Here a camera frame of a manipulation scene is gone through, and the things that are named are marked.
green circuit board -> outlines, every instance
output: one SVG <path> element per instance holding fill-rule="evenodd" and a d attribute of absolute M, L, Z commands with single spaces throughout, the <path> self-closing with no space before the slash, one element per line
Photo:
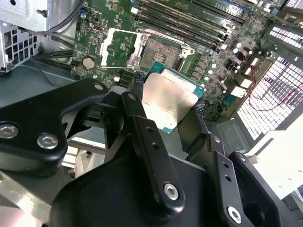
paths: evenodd
<path fill-rule="evenodd" d="M 272 7 L 279 4 L 268 2 Z M 220 81 L 228 82 L 236 77 L 226 63 L 244 64 L 233 52 L 235 43 L 256 53 L 258 41 L 271 22 L 262 11 L 230 0 L 87 0 L 84 10 L 86 17 L 79 17 L 77 21 L 73 77 L 94 78 L 109 88 L 117 85 L 116 76 L 130 77 L 134 73 L 134 69 L 127 65 L 134 52 L 135 33 L 142 29 L 157 31 L 186 43 L 194 53 L 184 59 L 180 56 L 183 52 L 180 42 L 150 34 L 136 70 L 147 73 L 155 61 L 160 61 L 205 86 L 205 118 L 212 121 L 227 105 Z M 102 43 L 110 28 L 117 30 L 107 47 L 105 66 L 101 65 L 104 57 Z M 83 64 L 88 57 L 94 61 L 92 68 Z M 214 63 L 216 68 L 213 69 L 211 65 Z"/>

red wire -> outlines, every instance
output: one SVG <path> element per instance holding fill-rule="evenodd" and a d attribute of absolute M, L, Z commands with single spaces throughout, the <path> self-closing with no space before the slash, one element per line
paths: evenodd
<path fill-rule="evenodd" d="M 255 107 L 253 107 L 252 104 L 251 104 L 251 102 L 250 102 L 250 96 L 251 96 L 253 90 L 254 90 L 254 89 L 256 88 L 256 86 L 257 86 L 255 73 L 253 72 L 252 67 L 251 67 L 251 71 L 252 71 L 252 76 L 253 76 L 253 78 L 254 78 L 254 87 L 252 88 L 252 90 L 250 91 L 250 94 L 249 94 L 249 96 L 248 96 L 248 103 L 249 103 L 250 107 L 251 107 L 252 109 L 256 110 L 256 111 L 261 111 L 261 112 L 262 112 L 262 111 L 274 110 L 274 109 L 276 109 L 277 107 L 279 107 L 280 105 L 282 105 L 284 102 L 286 102 L 287 99 L 288 99 L 289 97 L 291 97 L 297 90 L 303 88 L 303 86 L 302 86 L 303 83 L 301 83 L 301 84 L 298 85 L 296 88 L 294 88 L 294 89 L 292 90 L 292 92 L 290 92 L 290 93 L 289 93 L 289 94 L 288 94 L 280 103 L 278 103 L 276 106 L 274 106 L 274 107 L 272 107 L 272 108 L 270 108 L 270 109 L 264 109 L 264 110 L 257 109 L 257 108 L 255 108 Z"/>

black cable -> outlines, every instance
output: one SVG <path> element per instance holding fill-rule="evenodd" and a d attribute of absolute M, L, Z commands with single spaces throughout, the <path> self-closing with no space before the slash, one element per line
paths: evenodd
<path fill-rule="evenodd" d="M 47 80 L 47 82 L 48 82 L 50 85 L 52 85 L 52 86 L 54 86 L 54 87 L 60 87 L 60 86 L 54 84 L 53 82 L 51 82 L 51 81 L 47 78 L 47 76 L 45 75 L 45 73 L 42 71 L 42 69 L 40 68 L 40 66 L 38 65 L 38 63 L 37 63 L 34 59 L 31 58 L 31 61 L 36 65 L 37 69 L 40 71 L 40 73 L 42 74 L 42 76 L 44 76 L 44 78 Z"/>
<path fill-rule="evenodd" d="M 64 46 L 67 46 L 68 48 L 71 48 L 71 49 L 74 48 L 73 44 L 65 41 L 64 39 L 62 39 L 60 37 L 57 37 L 56 35 L 52 35 L 51 40 L 54 40 L 56 42 L 60 42 L 61 44 L 63 44 Z"/>
<path fill-rule="evenodd" d="M 63 63 L 60 63 L 60 62 L 57 62 L 57 61 L 47 60 L 47 59 L 37 59 L 37 61 L 48 64 L 50 66 L 54 66 L 54 67 L 56 67 L 60 70 L 64 70 L 64 71 L 67 71 L 67 72 L 71 71 L 70 65 L 66 65 L 66 64 L 63 64 Z"/>
<path fill-rule="evenodd" d="M 66 58 L 66 57 L 72 57 L 73 51 L 56 51 L 56 52 L 50 52 L 50 53 L 42 53 L 34 56 L 34 59 L 40 59 L 40 58 Z"/>
<path fill-rule="evenodd" d="M 74 19 L 71 21 L 70 25 L 68 25 L 68 27 L 66 29 L 64 29 L 61 32 L 55 32 L 54 35 L 63 35 L 65 33 L 67 33 L 71 29 L 73 24 L 77 21 L 79 15 L 80 15 L 80 12 L 74 17 Z"/>
<path fill-rule="evenodd" d="M 52 34 L 57 32 L 58 30 L 64 28 L 68 23 L 70 23 L 75 16 L 78 15 L 80 9 L 83 7 L 85 0 L 82 0 L 80 2 L 80 4 L 76 7 L 76 9 L 65 19 L 63 20 L 60 24 L 52 27 L 51 29 L 49 29 L 48 31 L 43 31 L 43 32 L 36 32 L 36 31 L 32 31 L 32 30 L 27 30 L 29 33 L 35 34 L 35 35 L 46 35 L 46 34 Z"/>

screw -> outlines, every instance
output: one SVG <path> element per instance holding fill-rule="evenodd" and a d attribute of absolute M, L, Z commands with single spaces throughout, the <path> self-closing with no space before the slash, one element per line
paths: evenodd
<path fill-rule="evenodd" d="M 218 138 L 218 137 L 213 136 L 213 138 L 214 138 L 214 140 L 215 140 L 217 143 L 220 143 L 220 140 L 219 140 L 219 138 Z"/>
<path fill-rule="evenodd" d="M 242 155 L 238 155 L 239 156 L 239 158 L 243 161 L 243 162 L 246 162 L 246 158 L 245 157 L 243 157 Z"/>
<path fill-rule="evenodd" d="M 134 61 L 134 66 L 139 66 L 139 62 L 138 61 Z"/>
<path fill-rule="evenodd" d="M 241 224 L 242 218 L 240 213 L 234 207 L 227 207 L 229 216 L 237 223 Z"/>
<path fill-rule="evenodd" d="M 9 63 L 9 64 L 7 64 L 7 66 L 6 66 L 6 69 L 7 69 L 8 71 L 11 71 L 14 67 L 15 67 L 15 64 Z"/>
<path fill-rule="evenodd" d="M 95 88 L 98 90 L 103 90 L 103 87 L 100 84 L 95 84 Z"/>
<path fill-rule="evenodd" d="M 12 124 L 0 125 L 0 138 L 11 139 L 19 134 L 19 129 Z"/>
<path fill-rule="evenodd" d="M 146 40 L 147 40 L 147 36 L 146 36 L 146 35 L 142 35 L 141 38 L 142 38 L 143 41 L 146 41 Z"/>
<path fill-rule="evenodd" d="M 58 139 L 52 134 L 42 134 L 37 138 L 37 144 L 43 149 L 54 149 L 58 145 Z"/>
<path fill-rule="evenodd" d="M 171 200 L 176 200 L 179 197 L 178 190 L 170 183 L 164 185 L 164 192 Z"/>
<path fill-rule="evenodd" d="M 86 13 L 81 13 L 80 17 L 81 17 L 81 19 L 85 20 L 86 19 Z"/>
<path fill-rule="evenodd" d="M 128 94 L 128 97 L 130 97 L 132 100 L 136 101 L 136 96 L 134 96 L 133 94 Z"/>

perforated metal panel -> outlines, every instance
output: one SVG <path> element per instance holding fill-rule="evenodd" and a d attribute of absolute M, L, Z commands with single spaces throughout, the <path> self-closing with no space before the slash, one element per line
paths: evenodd
<path fill-rule="evenodd" d="M 245 127 L 255 140 L 259 135 L 275 130 L 303 100 L 303 71 L 278 57 L 238 111 Z"/>
<path fill-rule="evenodd" d="M 303 50 L 303 36 L 295 34 L 294 32 L 287 31 L 281 27 L 274 26 L 269 33 L 275 38 L 283 40 L 287 44 L 290 44 L 298 49 Z"/>
<path fill-rule="evenodd" d="M 0 72 L 8 72 L 38 54 L 40 36 L 0 21 Z"/>

